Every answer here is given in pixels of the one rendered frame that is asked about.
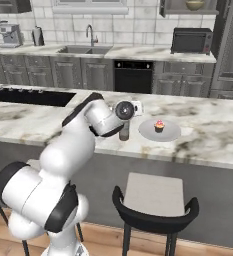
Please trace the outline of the black dishwasher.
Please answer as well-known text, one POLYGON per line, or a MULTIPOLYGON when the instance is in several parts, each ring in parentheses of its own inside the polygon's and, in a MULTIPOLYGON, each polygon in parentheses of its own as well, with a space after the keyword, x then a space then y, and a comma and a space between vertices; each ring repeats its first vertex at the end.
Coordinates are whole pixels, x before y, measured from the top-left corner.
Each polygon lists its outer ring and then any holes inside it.
POLYGON ((114 61, 115 90, 117 92, 150 94, 153 63, 151 61, 114 61))

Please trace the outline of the white framed window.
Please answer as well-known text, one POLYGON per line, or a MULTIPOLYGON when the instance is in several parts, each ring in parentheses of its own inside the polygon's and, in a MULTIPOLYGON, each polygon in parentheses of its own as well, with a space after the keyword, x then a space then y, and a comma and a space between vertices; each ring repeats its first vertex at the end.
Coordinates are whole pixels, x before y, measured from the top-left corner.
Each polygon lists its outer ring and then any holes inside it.
POLYGON ((126 15, 127 0, 53 0, 56 14, 126 15))

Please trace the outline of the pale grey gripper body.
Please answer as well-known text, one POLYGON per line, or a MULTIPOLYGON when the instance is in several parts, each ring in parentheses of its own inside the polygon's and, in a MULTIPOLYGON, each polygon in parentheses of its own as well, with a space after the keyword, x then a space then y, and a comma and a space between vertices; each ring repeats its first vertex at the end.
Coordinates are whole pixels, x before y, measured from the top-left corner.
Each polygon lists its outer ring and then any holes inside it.
POLYGON ((124 127, 119 132, 119 139, 121 141, 127 141, 129 139, 129 126, 130 126, 130 121, 125 121, 124 127))

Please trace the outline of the grey tall fridge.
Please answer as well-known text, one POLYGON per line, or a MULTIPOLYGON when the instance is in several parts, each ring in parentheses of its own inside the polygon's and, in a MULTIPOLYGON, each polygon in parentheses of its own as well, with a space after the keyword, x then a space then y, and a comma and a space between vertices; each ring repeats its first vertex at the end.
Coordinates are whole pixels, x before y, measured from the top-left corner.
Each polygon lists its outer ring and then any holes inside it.
POLYGON ((218 0, 211 52, 217 62, 210 97, 233 100, 233 0, 218 0))

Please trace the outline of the beige bowl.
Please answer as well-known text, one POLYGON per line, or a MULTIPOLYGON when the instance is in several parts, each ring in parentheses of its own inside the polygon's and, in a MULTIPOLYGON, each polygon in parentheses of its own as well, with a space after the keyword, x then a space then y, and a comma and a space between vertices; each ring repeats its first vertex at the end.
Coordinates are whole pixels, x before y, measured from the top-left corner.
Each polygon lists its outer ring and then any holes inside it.
POLYGON ((185 4, 190 11, 197 11, 204 6, 205 2, 203 0, 187 0, 185 4))

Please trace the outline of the grey open wall cabinet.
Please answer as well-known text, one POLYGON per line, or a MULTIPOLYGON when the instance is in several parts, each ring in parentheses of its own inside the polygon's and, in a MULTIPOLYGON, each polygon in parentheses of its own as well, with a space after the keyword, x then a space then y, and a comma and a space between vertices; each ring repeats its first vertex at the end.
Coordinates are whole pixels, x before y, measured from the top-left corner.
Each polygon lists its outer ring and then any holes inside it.
POLYGON ((166 15, 217 15, 217 0, 203 0, 204 6, 197 11, 190 11, 186 7, 187 0, 160 0, 159 13, 166 15))

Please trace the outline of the grey base cupboard run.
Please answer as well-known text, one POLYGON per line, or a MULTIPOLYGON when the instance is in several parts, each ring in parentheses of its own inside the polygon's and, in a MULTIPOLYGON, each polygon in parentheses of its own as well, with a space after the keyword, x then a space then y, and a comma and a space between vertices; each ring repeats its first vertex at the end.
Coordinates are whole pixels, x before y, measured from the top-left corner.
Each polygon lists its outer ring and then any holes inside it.
POLYGON ((0 54, 0 83, 112 91, 113 61, 64 55, 0 54))
POLYGON ((214 63, 156 61, 152 93, 207 98, 214 63))

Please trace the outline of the black bar stool grey seat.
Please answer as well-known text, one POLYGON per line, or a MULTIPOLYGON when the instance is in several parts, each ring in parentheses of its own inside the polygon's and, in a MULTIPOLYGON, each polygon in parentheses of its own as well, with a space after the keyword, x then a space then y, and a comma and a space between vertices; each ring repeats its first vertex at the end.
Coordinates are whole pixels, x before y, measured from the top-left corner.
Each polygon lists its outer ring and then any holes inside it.
POLYGON ((70 183, 76 163, 43 164, 39 171, 13 162, 0 171, 0 199, 12 209, 8 227, 21 240, 47 234, 41 256, 89 256, 76 237, 78 195, 70 183))
POLYGON ((166 235, 165 256, 175 256, 178 233, 199 215, 196 197, 184 204, 180 178, 130 172, 126 192, 116 186, 112 201, 124 221, 122 256, 128 254, 132 228, 166 235))

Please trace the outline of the black hob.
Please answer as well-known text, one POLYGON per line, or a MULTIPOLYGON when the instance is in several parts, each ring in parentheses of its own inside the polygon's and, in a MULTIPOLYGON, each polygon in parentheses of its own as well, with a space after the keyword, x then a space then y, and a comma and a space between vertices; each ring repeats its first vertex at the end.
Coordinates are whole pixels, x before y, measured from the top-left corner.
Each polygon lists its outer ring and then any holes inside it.
POLYGON ((65 107, 75 93, 0 87, 0 102, 65 107))

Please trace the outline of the black toaster oven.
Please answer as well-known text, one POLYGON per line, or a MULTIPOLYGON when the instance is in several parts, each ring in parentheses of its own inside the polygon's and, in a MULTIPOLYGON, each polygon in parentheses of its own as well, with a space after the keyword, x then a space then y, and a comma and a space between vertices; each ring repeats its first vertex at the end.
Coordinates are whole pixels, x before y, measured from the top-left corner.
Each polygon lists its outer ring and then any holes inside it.
POLYGON ((171 53, 210 54, 213 32, 209 28, 179 28, 173 31, 171 53))

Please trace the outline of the pink frosted cupcake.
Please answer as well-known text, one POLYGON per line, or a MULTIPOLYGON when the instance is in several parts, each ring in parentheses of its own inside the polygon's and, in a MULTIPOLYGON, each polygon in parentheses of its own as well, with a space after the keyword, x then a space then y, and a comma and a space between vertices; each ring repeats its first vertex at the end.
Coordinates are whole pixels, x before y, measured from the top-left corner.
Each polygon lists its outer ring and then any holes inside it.
POLYGON ((157 133, 161 133, 163 131, 165 127, 165 123, 162 120, 158 120, 155 124, 154 124, 154 129, 157 133))

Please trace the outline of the dark steel tap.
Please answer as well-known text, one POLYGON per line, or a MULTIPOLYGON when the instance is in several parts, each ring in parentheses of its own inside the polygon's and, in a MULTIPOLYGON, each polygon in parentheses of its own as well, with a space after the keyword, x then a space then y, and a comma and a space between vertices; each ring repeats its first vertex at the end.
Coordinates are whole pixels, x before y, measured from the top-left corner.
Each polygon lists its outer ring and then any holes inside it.
POLYGON ((94 45, 96 43, 98 43, 98 38, 97 38, 97 36, 96 37, 94 36, 93 27, 92 27, 91 24, 88 24, 87 27, 86 27, 86 37, 90 38, 91 47, 94 47, 94 45))

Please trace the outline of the dark grey wall cabinet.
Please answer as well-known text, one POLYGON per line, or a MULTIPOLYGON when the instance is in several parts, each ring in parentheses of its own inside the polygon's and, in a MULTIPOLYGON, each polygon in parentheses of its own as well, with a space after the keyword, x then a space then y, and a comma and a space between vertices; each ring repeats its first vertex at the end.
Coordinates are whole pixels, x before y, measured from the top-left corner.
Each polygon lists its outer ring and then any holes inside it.
POLYGON ((31 12, 30 0, 0 0, 0 14, 31 12))

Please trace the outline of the silver coffee machine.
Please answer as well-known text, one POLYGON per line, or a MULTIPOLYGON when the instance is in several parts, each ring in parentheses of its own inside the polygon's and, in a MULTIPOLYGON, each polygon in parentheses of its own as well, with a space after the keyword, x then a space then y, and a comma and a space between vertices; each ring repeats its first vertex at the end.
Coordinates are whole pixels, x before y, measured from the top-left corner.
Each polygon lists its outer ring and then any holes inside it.
POLYGON ((0 35, 3 37, 1 48, 17 48, 23 45, 20 26, 6 20, 0 21, 0 35))

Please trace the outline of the steel sink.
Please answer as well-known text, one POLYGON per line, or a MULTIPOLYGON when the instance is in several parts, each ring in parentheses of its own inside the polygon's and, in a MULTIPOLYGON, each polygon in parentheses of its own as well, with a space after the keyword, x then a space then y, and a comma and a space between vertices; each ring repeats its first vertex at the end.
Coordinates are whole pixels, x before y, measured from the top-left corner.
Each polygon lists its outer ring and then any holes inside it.
POLYGON ((74 46, 68 45, 59 50, 59 53, 70 53, 70 54, 102 54, 105 55, 110 50, 110 47, 90 47, 90 46, 74 46))

